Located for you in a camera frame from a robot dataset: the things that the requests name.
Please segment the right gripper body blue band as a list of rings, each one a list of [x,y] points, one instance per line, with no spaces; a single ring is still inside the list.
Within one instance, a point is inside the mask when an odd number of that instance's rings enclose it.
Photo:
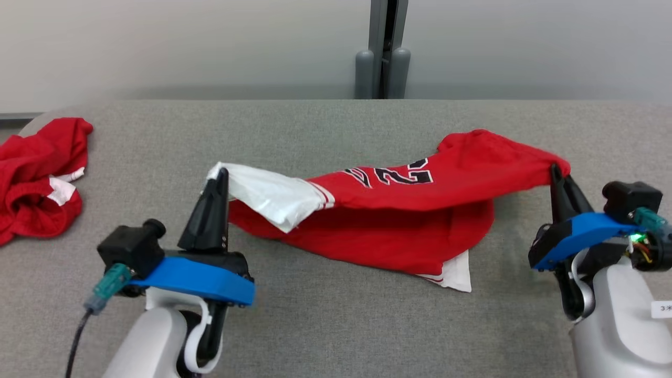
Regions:
[[[583,213],[540,229],[529,249],[529,265],[554,270],[562,261],[612,237],[638,233],[638,225],[620,223],[604,213]]]

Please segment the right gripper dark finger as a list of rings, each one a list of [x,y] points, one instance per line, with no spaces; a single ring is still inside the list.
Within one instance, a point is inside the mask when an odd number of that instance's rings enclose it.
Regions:
[[[578,183],[574,181],[571,175],[567,175],[564,178],[564,193],[567,198],[567,202],[564,206],[565,218],[572,218],[579,214],[594,212],[590,201],[588,201]]]
[[[558,224],[571,217],[571,201],[566,193],[565,178],[559,165],[551,165],[550,175],[552,220],[554,224]]]

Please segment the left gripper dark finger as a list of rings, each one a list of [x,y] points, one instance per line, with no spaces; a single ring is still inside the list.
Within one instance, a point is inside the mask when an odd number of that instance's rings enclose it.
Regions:
[[[215,172],[194,206],[177,246],[184,250],[220,249],[224,242],[224,172]]]
[[[222,195],[222,251],[228,252],[229,247],[229,172],[225,167],[220,170],[220,191]]]

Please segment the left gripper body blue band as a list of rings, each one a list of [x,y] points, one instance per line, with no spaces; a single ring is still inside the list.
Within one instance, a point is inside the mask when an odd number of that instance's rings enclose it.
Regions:
[[[133,278],[129,286],[170,290],[204,299],[251,306],[255,280],[240,252],[177,254],[166,256],[146,278]]]

